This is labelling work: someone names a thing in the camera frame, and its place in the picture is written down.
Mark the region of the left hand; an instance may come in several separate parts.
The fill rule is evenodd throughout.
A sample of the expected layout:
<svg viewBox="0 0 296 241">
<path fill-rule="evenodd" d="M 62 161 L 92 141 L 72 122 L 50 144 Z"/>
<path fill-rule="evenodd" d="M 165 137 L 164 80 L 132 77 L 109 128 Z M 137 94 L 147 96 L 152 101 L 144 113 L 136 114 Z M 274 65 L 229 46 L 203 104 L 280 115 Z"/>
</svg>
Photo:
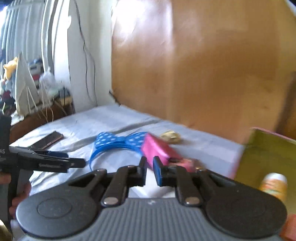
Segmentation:
<svg viewBox="0 0 296 241">
<path fill-rule="evenodd" d="M 10 182 L 11 182 L 11 175 L 1 173 L 1 184 L 10 184 Z M 26 198 L 29 197 L 31 188 L 32 188 L 31 183 L 30 183 L 30 181 L 28 181 L 23 186 L 22 192 L 11 201 L 11 207 L 9 208 L 9 213 L 13 218 L 16 217 L 16 209 L 17 209 L 18 205 L 23 200 L 25 200 Z"/>
</svg>

